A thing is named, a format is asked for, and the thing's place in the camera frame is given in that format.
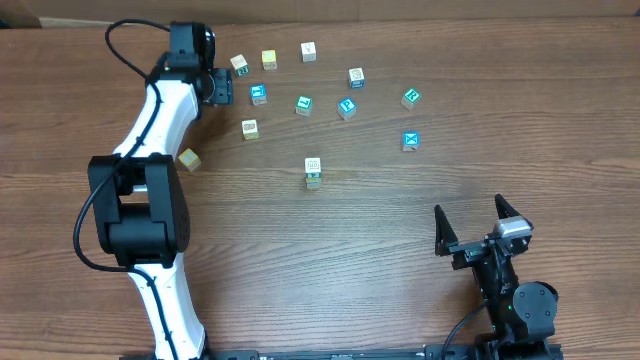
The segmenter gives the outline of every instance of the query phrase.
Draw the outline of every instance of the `block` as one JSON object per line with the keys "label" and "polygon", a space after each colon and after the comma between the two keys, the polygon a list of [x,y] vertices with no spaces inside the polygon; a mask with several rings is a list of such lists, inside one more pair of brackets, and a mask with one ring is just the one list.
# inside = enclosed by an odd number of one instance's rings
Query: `block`
{"label": "block", "polygon": [[262,52],[262,67],[264,67],[265,70],[278,69],[275,50],[265,50]]}
{"label": "block", "polygon": [[233,65],[233,70],[235,71],[238,77],[247,75],[249,73],[249,64],[244,59],[242,54],[231,58],[231,65]]}
{"label": "block", "polygon": [[413,107],[416,106],[418,100],[420,100],[420,97],[422,97],[422,95],[420,95],[420,93],[417,92],[416,89],[411,88],[407,90],[404,95],[402,95],[402,105],[404,105],[404,107],[406,107],[407,109],[412,110]]}
{"label": "block", "polygon": [[202,163],[200,158],[191,149],[185,150],[180,156],[178,156],[182,165],[184,165],[189,171],[194,171]]}
{"label": "block", "polygon": [[420,134],[416,131],[404,133],[404,145],[402,151],[416,151],[420,146]]}
{"label": "block", "polygon": [[260,137],[258,134],[258,122],[255,120],[245,120],[242,122],[242,135],[245,140],[257,139]]}
{"label": "block", "polygon": [[302,49],[302,62],[316,61],[316,43],[313,41],[302,43],[300,48]]}
{"label": "block", "polygon": [[362,72],[362,68],[349,70],[349,85],[352,89],[364,86],[364,73]]}
{"label": "block", "polygon": [[338,113],[345,121],[351,119],[356,114],[356,110],[356,103],[350,98],[346,98],[338,104]]}
{"label": "block", "polygon": [[307,189],[319,189],[322,185],[322,169],[320,167],[320,158],[304,159],[305,183]]}
{"label": "block", "polygon": [[253,101],[253,105],[267,103],[267,88],[264,84],[252,85],[249,90],[251,91],[251,101]]}
{"label": "block", "polygon": [[298,98],[298,102],[296,103],[296,114],[304,116],[311,115],[311,105],[311,98],[300,96]]}

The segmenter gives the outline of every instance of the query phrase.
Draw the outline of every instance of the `cube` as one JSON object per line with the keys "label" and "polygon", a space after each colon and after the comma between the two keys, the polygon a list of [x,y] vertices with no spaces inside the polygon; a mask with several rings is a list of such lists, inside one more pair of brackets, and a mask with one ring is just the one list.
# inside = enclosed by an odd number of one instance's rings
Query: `cube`
{"label": "cube", "polygon": [[407,109],[411,110],[413,109],[414,106],[416,106],[416,103],[418,102],[418,100],[420,100],[420,93],[416,91],[416,89],[411,88],[409,90],[407,90],[406,93],[404,93],[404,95],[402,95],[402,105],[404,105],[404,107],[406,107]]}
{"label": "cube", "polygon": [[319,189],[322,185],[322,170],[320,167],[320,158],[304,159],[305,183],[307,189]]}
{"label": "cube", "polygon": [[184,165],[189,171],[194,171],[202,163],[200,158],[191,149],[185,150],[180,156],[178,156],[182,165]]}
{"label": "cube", "polygon": [[300,48],[302,48],[302,62],[316,61],[316,43],[313,41],[302,43]]}
{"label": "cube", "polygon": [[364,73],[362,72],[362,68],[349,70],[349,85],[352,89],[364,86]]}
{"label": "cube", "polygon": [[275,50],[265,50],[262,52],[262,66],[265,70],[276,70],[278,68]]}
{"label": "cube", "polygon": [[298,102],[296,103],[296,114],[304,116],[311,115],[311,105],[311,98],[300,96],[298,98]]}
{"label": "cube", "polygon": [[251,91],[251,101],[253,101],[253,105],[267,103],[267,88],[264,84],[252,85],[249,89]]}
{"label": "cube", "polygon": [[420,146],[420,134],[416,131],[404,133],[404,146],[402,151],[416,151]]}
{"label": "cube", "polygon": [[258,134],[258,122],[255,120],[245,120],[242,122],[242,135],[245,140],[257,139],[260,137]]}
{"label": "cube", "polygon": [[352,118],[353,115],[356,114],[356,110],[356,103],[354,103],[350,98],[346,98],[338,104],[338,113],[340,113],[340,116],[342,116],[345,121]]}
{"label": "cube", "polygon": [[244,59],[242,54],[231,58],[231,65],[233,65],[233,70],[235,71],[238,77],[247,75],[249,73],[249,64]]}

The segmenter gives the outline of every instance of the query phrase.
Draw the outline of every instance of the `stack of blocks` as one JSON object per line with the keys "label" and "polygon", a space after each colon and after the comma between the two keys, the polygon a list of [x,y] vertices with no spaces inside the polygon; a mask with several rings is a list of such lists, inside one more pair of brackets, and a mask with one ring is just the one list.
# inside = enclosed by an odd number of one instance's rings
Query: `stack of blocks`
{"label": "stack of blocks", "polygon": [[404,145],[402,151],[416,151],[420,146],[420,134],[417,131],[404,133]]}
{"label": "stack of blocks", "polygon": [[267,88],[264,84],[251,86],[251,101],[253,105],[261,105],[267,103]]}
{"label": "stack of blocks", "polygon": [[247,75],[249,73],[249,64],[244,59],[242,54],[231,58],[231,65],[233,65],[233,70],[236,72],[238,77],[243,75]]}
{"label": "stack of blocks", "polygon": [[322,185],[322,171],[320,168],[320,158],[304,159],[305,182],[308,190],[319,189]]}
{"label": "stack of blocks", "polygon": [[362,72],[362,68],[349,70],[349,86],[352,89],[364,86],[364,73]]}
{"label": "stack of blocks", "polygon": [[414,106],[416,106],[416,103],[418,102],[418,100],[420,100],[420,93],[416,91],[416,89],[411,88],[409,90],[407,90],[406,93],[404,93],[404,95],[402,95],[402,105],[404,105],[404,107],[406,107],[407,109],[411,110],[413,109]]}
{"label": "stack of blocks", "polygon": [[264,67],[265,70],[278,69],[275,50],[265,50],[262,52],[262,66]]}
{"label": "stack of blocks", "polygon": [[300,48],[302,49],[302,62],[316,61],[316,43],[302,43]]}
{"label": "stack of blocks", "polygon": [[189,169],[189,171],[197,169],[201,164],[200,158],[191,149],[185,150],[178,156],[178,159],[180,159],[182,165]]}
{"label": "stack of blocks", "polygon": [[245,140],[257,139],[260,137],[258,134],[258,122],[255,120],[245,120],[242,122],[242,135]]}
{"label": "stack of blocks", "polygon": [[311,115],[311,105],[311,98],[300,96],[298,98],[298,102],[296,103],[296,114],[304,116]]}
{"label": "stack of blocks", "polygon": [[353,117],[356,114],[356,103],[353,102],[350,98],[346,98],[338,104],[338,113],[340,116],[346,121]]}

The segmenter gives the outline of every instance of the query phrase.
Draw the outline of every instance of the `yellow cube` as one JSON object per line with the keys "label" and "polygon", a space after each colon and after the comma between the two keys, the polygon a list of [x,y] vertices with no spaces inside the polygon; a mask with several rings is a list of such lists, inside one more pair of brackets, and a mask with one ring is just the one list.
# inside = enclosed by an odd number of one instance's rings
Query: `yellow cube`
{"label": "yellow cube", "polygon": [[265,70],[276,70],[278,68],[275,50],[265,50],[262,52],[262,66],[264,66]]}
{"label": "yellow cube", "polygon": [[189,169],[189,171],[194,171],[202,163],[198,155],[196,155],[196,153],[191,149],[185,150],[180,154],[180,156],[178,156],[178,159],[180,159],[180,162]]}

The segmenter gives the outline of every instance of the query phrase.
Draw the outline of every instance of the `wooden tabletop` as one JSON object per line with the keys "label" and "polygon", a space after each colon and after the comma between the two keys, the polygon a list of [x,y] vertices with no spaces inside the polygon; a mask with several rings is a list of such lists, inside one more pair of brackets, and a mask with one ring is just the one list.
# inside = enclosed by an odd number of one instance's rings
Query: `wooden tabletop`
{"label": "wooden tabletop", "polygon": [[[640,357],[640,20],[637,18],[225,25],[217,66],[244,54],[235,105],[209,109],[182,148],[191,213],[186,272],[215,349],[329,350],[441,343],[480,302],[471,270],[433,253],[433,207],[479,240],[496,193],[535,224],[521,282],[560,293],[568,359]],[[154,340],[128,276],[75,256],[87,164],[131,129],[144,84],[103,29],[0,31],[0,358],[115,359]],[[302,63],[315,41],[318,61]],[[149,71],[168,36],[117,30]],[[260,52],[275,49],[278,70]],[[363,89],[347,71],[362,67]],[[253,106],[249,85],[266,84]],[[414,87],[413,111],[401,104]],[[309,118],[294,114],[313,98]],[[337,103],[358,105],[349,122]],[[260,139],[240,123],[257,119]],[[402,133],[416,130],[416,153]],[[304,158],[323,185],[304,188]],[[93,215],[82,246],[98,245]],[[456,342],[490,331],[486,316]]]}

